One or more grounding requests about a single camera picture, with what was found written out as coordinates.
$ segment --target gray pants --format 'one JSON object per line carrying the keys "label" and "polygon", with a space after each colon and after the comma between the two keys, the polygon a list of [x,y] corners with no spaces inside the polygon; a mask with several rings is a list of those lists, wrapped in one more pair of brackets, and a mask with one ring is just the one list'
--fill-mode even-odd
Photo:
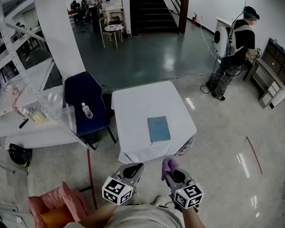
{"label": "gray pants", "polygon": [[219,98],[222,97],[237,71],[238,69],[231,63],[230,59],[225,57],[221,61],[220,68],[209,80],[210,92],[215,92]]}

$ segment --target water bottle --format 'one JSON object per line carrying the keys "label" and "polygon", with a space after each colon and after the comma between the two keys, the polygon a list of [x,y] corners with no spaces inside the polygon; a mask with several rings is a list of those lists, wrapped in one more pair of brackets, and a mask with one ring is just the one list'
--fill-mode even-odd
{"label": "water bottle", "polygon": [[93,117],[93,114],[91,113],[90,108],[85,103],[82,103],[81,105],[86,117],[91,119]]}

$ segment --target red tape line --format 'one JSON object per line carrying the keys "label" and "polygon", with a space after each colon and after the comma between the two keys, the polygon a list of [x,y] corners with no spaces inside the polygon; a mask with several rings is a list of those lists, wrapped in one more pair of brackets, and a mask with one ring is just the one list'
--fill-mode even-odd
{"label": "red tape line", "polygon": [[256,153],[255,153],[255,150],[254,150],[254,148],[253,148],[253,145],[251,144],[250,139],[248,139],[248,137],[246,137],[245,142],[246,142],[247,140],[248,140],[248,143],[250,144],[250,146],[251,146],[251,148],[252,148],[252,151],[253,151],[253,153],[254,153],[254,155],[255,155],[255,158],[256,158],[256,160],[257,160],[257,163],[258,163],[258,166],[259,166],[259,169],[260,169],[261,175],[262,175],[262,169],[261,169],[261,166],[260,166],[259,160],[258,160],[258,158],[257,158],[257,155],[256,155]]}
{"label": "red tape line", "polygon": [[92,187],[92,196],[93,196],[94,207],[97,210],[97,202],[96,202],[96,198],[95,198],[95,191],[94,191],[94,185],[93,185],[92,167],[91,167],[91,158],[90,158],[90,150],[89,149],[87,149],[87,161],[89,164],[90,183],[91,183],[91,187]]}

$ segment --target blue book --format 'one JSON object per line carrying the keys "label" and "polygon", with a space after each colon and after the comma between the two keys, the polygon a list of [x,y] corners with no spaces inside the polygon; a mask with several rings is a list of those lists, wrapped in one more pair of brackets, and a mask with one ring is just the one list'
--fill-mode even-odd
{"label": "blue book", "polygon": [[147,124],[152,143],[171,139],[166,116],[150,117],[147,119]]}

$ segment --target stair railing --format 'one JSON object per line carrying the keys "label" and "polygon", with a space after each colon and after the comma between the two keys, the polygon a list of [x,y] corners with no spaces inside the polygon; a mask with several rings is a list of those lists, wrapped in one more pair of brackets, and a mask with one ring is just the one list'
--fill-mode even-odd
{"label": "stair railing", "polygon": [[171,2],[179,15],[179,32],[180,34],[184,34],[189,9],[189,0],[171,0]]}

